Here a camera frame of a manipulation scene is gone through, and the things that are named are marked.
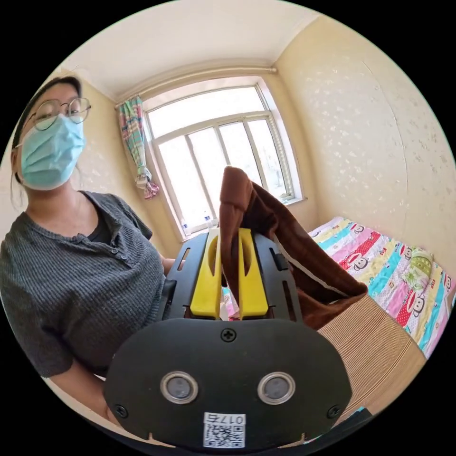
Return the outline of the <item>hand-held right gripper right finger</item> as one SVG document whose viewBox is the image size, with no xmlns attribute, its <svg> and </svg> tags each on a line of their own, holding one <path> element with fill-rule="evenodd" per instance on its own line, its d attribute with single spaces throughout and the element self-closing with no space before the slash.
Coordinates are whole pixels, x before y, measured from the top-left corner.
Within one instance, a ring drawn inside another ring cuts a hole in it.
<svg viewBox="0 0 456 456">
<path fill-rule="evenodd" d="M 260 264 L 251 230 L 238 230 L 238 306 L 240 319 L 263 318 L 268 312 Z"/>
</svg>

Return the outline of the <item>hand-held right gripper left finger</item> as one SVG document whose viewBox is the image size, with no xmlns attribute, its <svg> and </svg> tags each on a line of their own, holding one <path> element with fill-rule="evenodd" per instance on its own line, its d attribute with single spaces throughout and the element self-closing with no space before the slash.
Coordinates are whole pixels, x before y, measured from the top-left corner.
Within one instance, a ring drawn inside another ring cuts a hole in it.
<svg viewBox="0 0 456 456">
<path fill-rule="evenodd" d="M 219 233 L 208 233 L 190 303 L 193 316 L 220 318 L 222 263 Z"/>
</svg>

